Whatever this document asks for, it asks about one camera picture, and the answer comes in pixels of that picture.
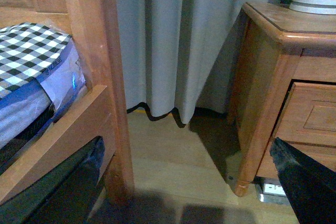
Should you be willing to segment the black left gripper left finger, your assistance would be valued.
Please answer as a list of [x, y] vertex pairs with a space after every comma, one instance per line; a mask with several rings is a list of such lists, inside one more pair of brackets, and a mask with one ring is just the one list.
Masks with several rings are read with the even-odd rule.
[[1, 204], [1, 223], [86, 223], [104, 158], [96, 136], [18, 195]]

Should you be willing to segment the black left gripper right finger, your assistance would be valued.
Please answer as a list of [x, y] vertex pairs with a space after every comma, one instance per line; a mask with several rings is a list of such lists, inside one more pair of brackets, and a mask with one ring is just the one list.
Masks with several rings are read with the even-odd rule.
[[278, 137], [270, 155], [299, 223], [335, 223], [335, 172]]

